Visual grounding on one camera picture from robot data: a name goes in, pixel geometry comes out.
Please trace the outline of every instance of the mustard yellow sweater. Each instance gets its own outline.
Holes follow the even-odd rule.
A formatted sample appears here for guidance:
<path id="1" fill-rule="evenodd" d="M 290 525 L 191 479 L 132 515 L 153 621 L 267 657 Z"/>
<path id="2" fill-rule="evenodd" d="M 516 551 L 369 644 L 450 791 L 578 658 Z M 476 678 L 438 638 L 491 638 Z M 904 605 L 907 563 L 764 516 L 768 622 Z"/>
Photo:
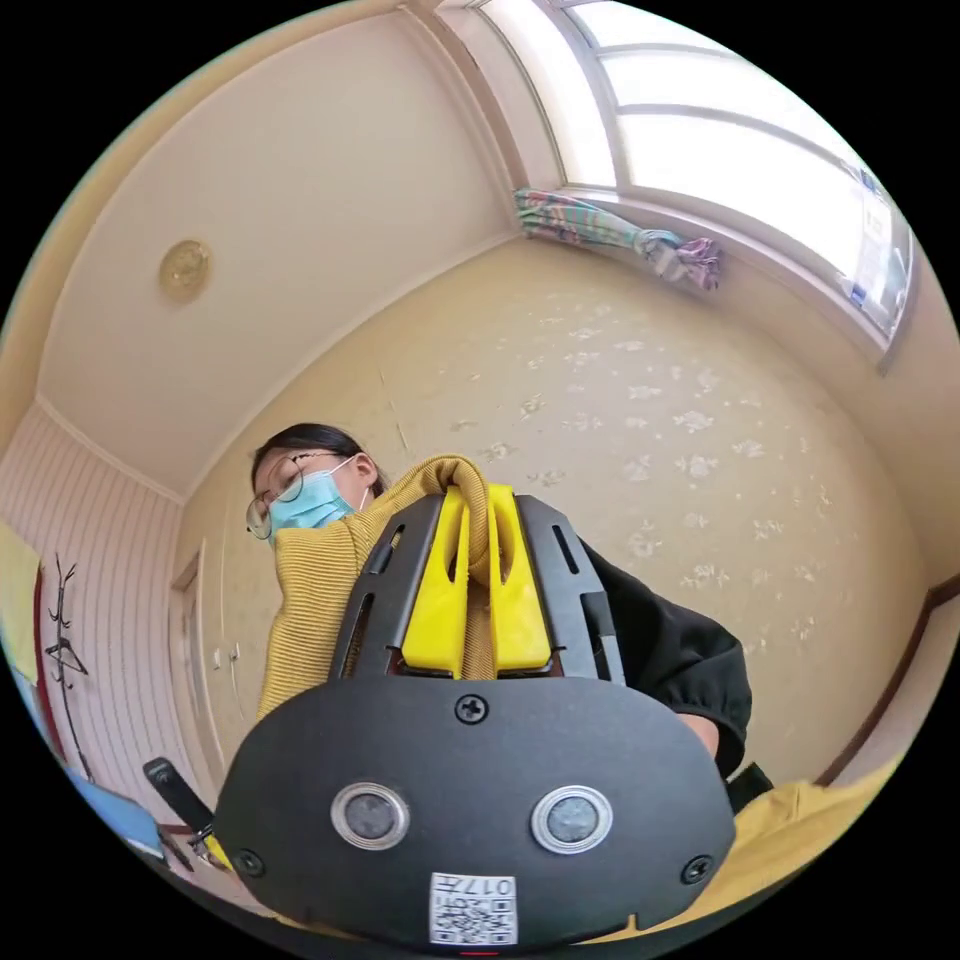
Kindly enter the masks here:
<path id="1" fill-rule="evenodd" d="M 407 473 L 363 513 L 320 530 L 277 533 L 277 575 L 283 604 L 270 633 L 258 720 L 327 679 L 350 592 L 387 520 L 421 497 L 443 493 L 450 485 L 460 488 L 470 508 L 469 568 L 471 580 L 478 585 L 468 607 L 464 677 L 492 679 L 482 590 L 487 583 L 488 563 L 487 483 L 462 457 L 433 457 Z M 737 816 L 737 836 L 730 854 L 688 910 L 652 930 L 637 931 L 631 921 L 620 933 L 600 939 L 638 936 L 687 923 L 790 876 L 850 827 L 898 762 L 850 787 L 793 783 L 763 794 Z"/>

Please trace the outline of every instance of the screw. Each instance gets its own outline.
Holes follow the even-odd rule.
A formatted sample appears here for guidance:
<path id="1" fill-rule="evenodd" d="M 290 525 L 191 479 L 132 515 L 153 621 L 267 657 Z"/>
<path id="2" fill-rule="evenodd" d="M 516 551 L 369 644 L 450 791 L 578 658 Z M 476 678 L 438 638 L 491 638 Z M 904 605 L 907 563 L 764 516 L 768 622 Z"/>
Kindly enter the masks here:
<path id="1" fill-rule="evenodd" d="M 487 701 L 482 697 L 469 693 L 457 701 L 453 712 L 461 723 L 474 724 L 485 720 L 490 708 L 487 706 Z"/>
<path id="2" fill-rule="evenodd" d="M 234 857 L 233 865 L 238 873 L 248 877 L 262 877 L 266 872 L 263 861 L 252 850 L 241 850 Z"/>
<path id="3" fill-rule="evenodd" d="M 680 882 L 688 887 L 695 883 L 700 883 L 710 872 L 713 866 L 713 857 L 706 855 L 694 857 L 680 872 Z"/>

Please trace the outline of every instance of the window frame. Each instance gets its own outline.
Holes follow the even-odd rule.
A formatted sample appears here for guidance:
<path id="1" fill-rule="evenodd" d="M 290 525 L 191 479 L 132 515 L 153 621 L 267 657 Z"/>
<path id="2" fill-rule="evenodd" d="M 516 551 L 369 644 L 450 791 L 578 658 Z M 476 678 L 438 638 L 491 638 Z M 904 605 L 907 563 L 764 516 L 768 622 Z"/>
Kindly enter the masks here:
<path id="1" fill-rule="evenodd" d="M 598 205 L 614 205 L 621 214 L 623 214 L 624 208 L 632 208 L 638 215 L 646 214 L 649 217 L 651 214 L 655 216 L 656 211 L 662 210 L 664 214 L 668 215 L 669 219 L 675 222 L 686 221 L 690 228 L 701 230 L 703 235 L 710 236 L 712 234 L 711 239 L 718 240 L 732 253 L 746 254 L 743 259 L 747 261 L 756 262 L 757 253 L 766 254 L 768 261 L 773 260 L 777 263 L 778 269 L 775 272 L 781 274 L 781 278 L 784 270 L 786 270 L 787 274 L 792 275 L 792 280 L 805 282 L 807 287 L 813 286 L 821 295 L 826 296 L 835 307 L 839 308 L 844 314 L 845 321 L 847 321 L 844 323 L 844 332 L 848 335 L 853 332 L 854 339 L 877 361 L 878 371 L 881 374 L 886 372 L 892 359 L 893 348 L 899 341 L 903 329 L 907 326 L 909 314 L 916 300 L 917 248 L 913 232 L 906 223 L 903 214 L 900 213 L 899 208 L 869 168 L 862 166 L 860 169 L 854 169 L 844 159 L 832 153 L 826 147 L 814 143 L 800 134 L 777 124 L 757 120 L 733 111 L 697 107 L 683 103 L 620 106 L 617 102 L 613 84 L 603 68 L 602 60 L 606 57 L 645 51 L 675 51 L 695 53 L 698 56 L 739 60 L 747 63 L 749 61 L 727 49 L 714 49 L 685 43 L 631 43 L 604 47 L 598 43 L 586 23 L 571 14 L 571 11 L 577 7 L 600 2 L 600 0 L 531 0 L 557 28 L 576 57 L 599 110 L 613 161 L 615 179 L 613 186 L 570 180 L 562 152 L 555 139 L 547 111 L 536 85 L 510 41 L 503 35 L 494 19 L 484 12 L 483 8 L 488 2 L 489 0 L 472 0 L 467 6 L 474 9 L 484 19 L 520 67 L 544 119 L 566 192 L 580 199 L 596 202 Z M 906 237 L 906 286 L 904 295 L 892 318 L 890 334 L 885 333 L 866 311 L 860 309 L 845 296 L 837 282 L 838 271 L 836 267 L 788 234 L 748 214 L 714 201 L 689 194 L 632 184 L 630 182 L 629 157 L 618 119 L 620 116 L 626 115 L 688 116 L 737 124 L 775 136 L 792 146 L 806 150 L 819 160 L 840 169 L 852 179 L 862 182 L 864 176 L 870 178 L 875 188 L 874 192 L 890 207 L 895 237 L 898 231 L 901 235 L 905 231 Z M 849 321 L 852 321 L 855 325 L 854 331 L 850 330 Z"/>

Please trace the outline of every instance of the round ceiling lamp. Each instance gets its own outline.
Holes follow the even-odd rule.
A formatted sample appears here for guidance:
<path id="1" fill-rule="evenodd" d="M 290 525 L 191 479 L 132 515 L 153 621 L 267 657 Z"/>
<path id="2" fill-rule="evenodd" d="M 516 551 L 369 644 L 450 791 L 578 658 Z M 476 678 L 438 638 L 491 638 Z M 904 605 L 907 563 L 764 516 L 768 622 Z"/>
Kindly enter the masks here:
<path id="1" fill-rule="evenodd" d="M 210 251 L 199 240 L 174 244 L 160 264 L 160 286 L 174 300 L 192 300 L 210 274 Z"/>

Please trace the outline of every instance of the window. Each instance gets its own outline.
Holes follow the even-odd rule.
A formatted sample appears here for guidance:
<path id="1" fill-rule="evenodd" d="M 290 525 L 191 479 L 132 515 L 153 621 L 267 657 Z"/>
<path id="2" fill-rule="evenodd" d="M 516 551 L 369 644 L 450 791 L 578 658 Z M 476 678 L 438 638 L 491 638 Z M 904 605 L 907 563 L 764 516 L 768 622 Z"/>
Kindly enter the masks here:
<path id="1" fill-rule="evenodd" d="M 569 187 L 733 225 L 855 305 L 889 344 L 913 240 L 816 111 L 732 50 L 612 0 L 478 0 L 523 67 Z"/>

